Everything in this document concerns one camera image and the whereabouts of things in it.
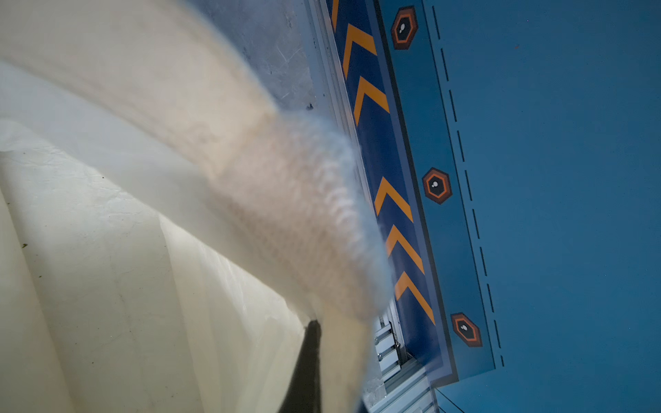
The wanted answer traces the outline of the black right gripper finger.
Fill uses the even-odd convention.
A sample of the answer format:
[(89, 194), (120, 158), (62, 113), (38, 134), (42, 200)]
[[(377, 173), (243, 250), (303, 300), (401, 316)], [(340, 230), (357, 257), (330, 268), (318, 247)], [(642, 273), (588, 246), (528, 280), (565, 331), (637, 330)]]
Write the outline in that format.
[(321, 326), (317, 320), (306, 327), (301, 350), (292, 379), (279, 409), (280, 413), (320, 413), (320, 339)]

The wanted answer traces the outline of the cream canvas bag blue print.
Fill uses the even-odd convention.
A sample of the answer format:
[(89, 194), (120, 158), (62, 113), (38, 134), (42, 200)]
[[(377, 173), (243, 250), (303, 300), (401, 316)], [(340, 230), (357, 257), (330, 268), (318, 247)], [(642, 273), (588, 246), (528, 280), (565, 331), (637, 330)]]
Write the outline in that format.
[(333, 125), (186, 1), (1, 4), (1, 409), (358, 412), (392, 266)]

